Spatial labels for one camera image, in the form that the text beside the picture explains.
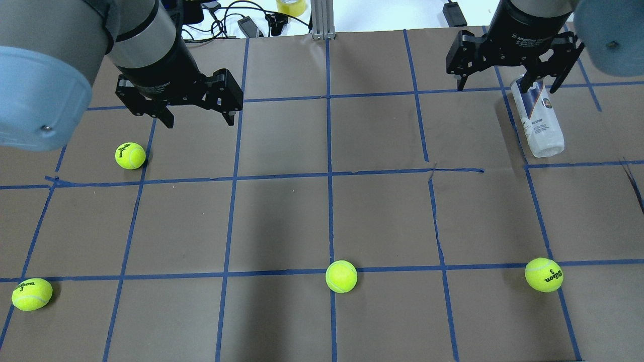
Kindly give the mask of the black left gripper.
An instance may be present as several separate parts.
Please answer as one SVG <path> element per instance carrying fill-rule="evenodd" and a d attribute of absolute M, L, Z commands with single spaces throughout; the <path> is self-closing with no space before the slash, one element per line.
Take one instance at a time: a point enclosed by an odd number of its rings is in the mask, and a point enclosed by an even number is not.
<path fill-rule="evenodd" d="M 119 68 L 115 95 L 135 116 L 148 115 L 168 129 L 175 117 L 170 106 L 198 106 L 221 113 L 228 126 L 243 110 L 244 92 L 234 75 L 221 68 L 212 75 L 200 71 L 189 52 L 165 56 L 143 68 Z"/>

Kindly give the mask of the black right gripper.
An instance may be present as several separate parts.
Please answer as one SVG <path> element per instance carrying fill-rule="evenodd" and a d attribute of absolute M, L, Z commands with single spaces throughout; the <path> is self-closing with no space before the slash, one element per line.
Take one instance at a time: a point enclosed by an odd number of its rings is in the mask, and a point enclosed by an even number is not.
<path fill-rule="evenodd" d="M 566 16 L 496 15 L 488 31 L 476 36 L 460 30 L 446 55 L 446 73 L 457 76 L 457 91 L 470 75 L 493 66 L 523 66 L 532 80 L 552 76 L 550 94 L 564 83 L 585 44 L 574 32 L 562 32 Z"/>

